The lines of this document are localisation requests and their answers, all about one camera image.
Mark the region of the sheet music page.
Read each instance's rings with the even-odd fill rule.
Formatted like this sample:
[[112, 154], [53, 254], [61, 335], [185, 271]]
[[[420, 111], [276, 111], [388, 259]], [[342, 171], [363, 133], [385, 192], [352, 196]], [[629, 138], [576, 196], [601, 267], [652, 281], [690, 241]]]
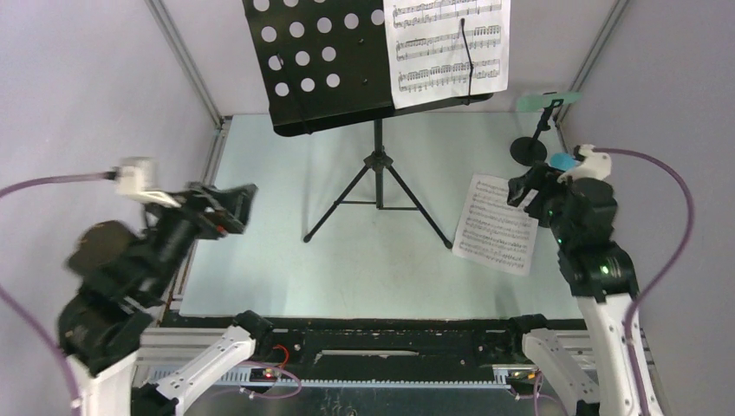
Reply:
[[511, 0], [382, 5], [395, 108], [509, 87]]
[[522, 202], [507, 204], [509, 181], [488, 174], [472, 176], [455, 232], [452, 253], [515, 276], [530, 274], [538, 221]]

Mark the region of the black music stand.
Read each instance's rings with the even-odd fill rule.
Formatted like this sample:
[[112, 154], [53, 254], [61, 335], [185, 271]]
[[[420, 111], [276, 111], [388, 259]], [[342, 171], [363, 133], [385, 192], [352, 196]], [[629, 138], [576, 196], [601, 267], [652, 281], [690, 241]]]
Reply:
[[383, 143], [386, 118], [488, 101], [492, 95], [462, 94], [398, 109], [389, 81], [386, 31], [371, 18], [384, 10], [381, 1], [245, 1], [257, 61], [266, 88], [275, 133], [284, 137], [312, 134], [372, 122], [374, 150], [340, 196], [311, 231], [308, 243], [368, 173], [374, 172], [378, 210], [385, 209], [383, 174], [389, 172], [446, 248], [445, 236], [393, 166]]

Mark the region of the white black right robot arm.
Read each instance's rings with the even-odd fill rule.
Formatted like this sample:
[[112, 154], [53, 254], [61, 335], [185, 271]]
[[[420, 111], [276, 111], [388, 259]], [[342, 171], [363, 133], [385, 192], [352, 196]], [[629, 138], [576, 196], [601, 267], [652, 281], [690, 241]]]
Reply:
[[612, 239], [617, 211], [610, 184], [568, 179], [536, 166], [511, 179], [507, 202], [550, 229], [558, 244], [558, 265], [582, 313], [595, 359], [592, 380], [557, 335], [547, 328], [520, 328], [504, 338], [516, 362], [531, 360], [555, 390], [568, 415], [661, 415], [648, 371], [641, 328], [627, 316], [639, 288], [633, 262]]

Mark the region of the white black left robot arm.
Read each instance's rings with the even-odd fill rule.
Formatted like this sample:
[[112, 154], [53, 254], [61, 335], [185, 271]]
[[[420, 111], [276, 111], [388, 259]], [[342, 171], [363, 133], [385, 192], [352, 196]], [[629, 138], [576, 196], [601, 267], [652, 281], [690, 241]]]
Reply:
[[486, 364], [519, 360], [521, 335], [544, 328], [541, 315], [455, 323], [388, 320], [271, 321], [254, 311], [235, 315], [220, 338], [171, 378], [134, 387], [133, 364], [140, 338], [151, 325], [149, 309], [162, 304], [193, 245], [244, 232], [257, 186], [220, 189], [190, 182], [182, 191], [160, 190], [149, 158], [126, 159], [104, 172], [121, 196], [138, 202], [154, 223], [141, 233], [118, 221], [99, 223], [81, 237], [68, 267], [81, 279], [57, 321], [62, 365], [72, 380], [74, 412], [80, 415], [181, 415], [223, 375], [239, 365], [262, 367], [280, 341], [306, 348], [280, 372], [297, 385], [306, 380], [396, 381], [386, 350], [416, 342], [410, 381], [439, 380], [431, 365], [448, 366], [448, 348], [429, 352], [430, 335], [475, 336]]

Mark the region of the black far microphone stand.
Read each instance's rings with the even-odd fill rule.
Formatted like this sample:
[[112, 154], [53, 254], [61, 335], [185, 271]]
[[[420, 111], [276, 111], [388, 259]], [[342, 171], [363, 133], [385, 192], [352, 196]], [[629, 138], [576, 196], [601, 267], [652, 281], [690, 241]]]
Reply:
[[554, 110], [563, 104], [563, 99], [554, 99], [543, 108], [536, 130], [532, 136], [515, 139], [511, 143], [511, 157], [520, 165], [533, 166], [536, 162], [544, 162], [547, 158], [547, 148], [539, 141], [540, 134], [551, 129], [550, 119]]

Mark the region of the blue toy microphone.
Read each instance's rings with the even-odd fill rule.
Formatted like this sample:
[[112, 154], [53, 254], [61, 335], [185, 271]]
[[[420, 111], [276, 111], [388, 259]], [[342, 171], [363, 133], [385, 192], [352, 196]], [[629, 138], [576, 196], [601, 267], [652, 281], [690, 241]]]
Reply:
[[579, 161], [569, 153], [554, 153], [548, 160], [548, 165], [562, 172], [567, 172], [579, 165]]

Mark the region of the green toy microphone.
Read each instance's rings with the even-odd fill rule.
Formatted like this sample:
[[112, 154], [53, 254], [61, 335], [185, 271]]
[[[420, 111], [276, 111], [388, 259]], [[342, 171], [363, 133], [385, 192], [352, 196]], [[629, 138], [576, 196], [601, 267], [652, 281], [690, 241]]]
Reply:
[[528, 94], [517, 100], [516, 110], [525, 113], [537, 112], [547, 107], [556, 108], [575, 103], [581, 97], [580, 92]]

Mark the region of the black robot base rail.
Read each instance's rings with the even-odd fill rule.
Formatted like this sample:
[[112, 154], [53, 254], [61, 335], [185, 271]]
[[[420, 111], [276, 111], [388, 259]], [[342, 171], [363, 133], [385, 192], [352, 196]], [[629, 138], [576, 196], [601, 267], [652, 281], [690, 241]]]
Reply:
[[302, 381], [436, 383], [498, 379], [529, 364], [526, 330], [560, 329], [543, 315], [506, 319], [388, 320], [274, 318], [254, 361], [283, 363]]

